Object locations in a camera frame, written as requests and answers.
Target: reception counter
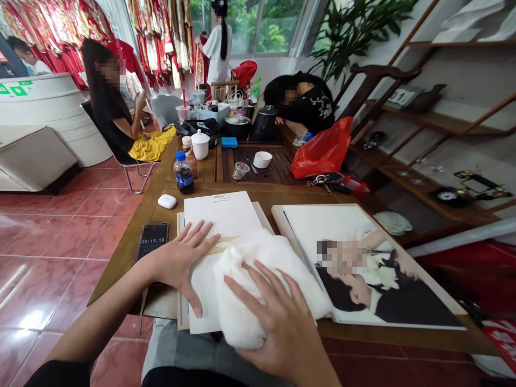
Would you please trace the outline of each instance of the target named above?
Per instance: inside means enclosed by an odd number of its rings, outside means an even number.
[[[68,73],[0,79],[0,125],[46,125],[89,167],[112,153],[81,108],[84,101]]]

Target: bottle cap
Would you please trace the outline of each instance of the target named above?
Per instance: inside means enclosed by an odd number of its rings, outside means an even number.
[[[187,155],[183,151],[176,152],[176,160],[177,161],[185,161],[187,159]]]

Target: plastic bottle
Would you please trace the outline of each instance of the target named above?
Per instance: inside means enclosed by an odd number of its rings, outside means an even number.
[[[261,82],[262,82],[262,78],[258,77],[258,79],[256,80],[256,84],[253,87],[253,92],[251,93],[251,96],[255,97],[257,101],[258,101],[258,97],[260,96]]]
[[[197,177],[197,160],[195,159],[194,150],[192,148],[192,137],[183,137],[183,151],[187,156],[187,161],[192,166],[192,177]]]
[[[176,173],[177,188],[183,195],[194,192],[194,178],[192,176],[192,166],[187,161],[184,152],[176,152],[176,162],[174,163],[174,171]]]

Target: white towel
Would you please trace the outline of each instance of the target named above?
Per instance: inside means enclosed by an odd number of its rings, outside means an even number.
[[[245,261],[256,268],[253,262],[255,259],[275,272],[288,293],[290,293],[289,286],[275,269],[281,269],[296,280],[315,320],[331,311],[329,298],[304,262],[296,255],[288,239],[284,236],[272,235],[266,229],[256,230],[234,240],[214,266],[219,322],[229,345],[242,349],[258,349],[263,346],[266,337],[258,318],[224,282],[225,275],[232,277],[262,304],[265,304],[258,287],[248,271],[242,267]]]

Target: chair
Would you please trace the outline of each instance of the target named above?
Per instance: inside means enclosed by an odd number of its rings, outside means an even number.
[[[389,99],[389,97],[396,91],[396,89],[403,83],[408,82],[414,78],[416,78],[419,74],[421,74],[421,69],[417,68],[411,71],[401,71],[397,67],[394,66],[380,66],[377,64],[371,64],[369,66],[360,67],[356,63],[351,66],[349,69],[351,72],[351,76],[346,81],[346,84],[340,90],[339,96],[336,98],[338,101],[342,95],[346,92],[349,85],[353,82],[356,74],[364,73],[365,79],[360,85],[359,89],[356,91],[355,95],[349,101],[349,104],[346,106],[342,114],[340,114],[339,119],[344,117],[354,117],[362,107],[362,104],[366,101],[372,91],[376,88],[376,86],[380,83],[380,81],[385,77],[390,77],[394,79],[394,84],[387,90],[387,92],[381,96],[380,99],[376,101],[371,110],[366,114],[363,120],[361,120],[353,130],[353,133],[356,133],[354,137],[358,137],[361,134],[362,129],[364,129],[365,125],[372,120],[374,117],[377,117],[380,113],[383,104]]]
[[[82,109],[90,116],[91,120],[97,127],[98,131],[101,133],[102,137],[104,137],[104,140],[106,140],[107,145],[111,149],[111,152],[113,153],[114,159],[122,166],[124,167],[125,177],[127,179],[127,184],[129,185],[129,189],[134,194],[141,194],[144,191],[145,185],[147,184],[147,180],[149,180],[149,177],[151,175],[152,169],[156,164],[159,163],[159,161],[152,161],[152,162],[143,162],[133,159],[131,156],[129,156],[126,152],[124,152],[118,145],[116,145],[109,137],[107,137],[98,127],[97,122],[95,121],[95,117],[93,115],[93,110],[91,108],[91,101],[86,101],[81,104]],[[140,172],[140,166],[150,164],[149,169],[147,170],[147,173],[145,175],[142,175]],[[141,177],[144,177],[144,183],[141,186],[141,189],[136,192],[131,184],[131,179],[129,179],[129,172],[127,171],[128,167],[136,167],[136,170],[138,171],[138,175]]]

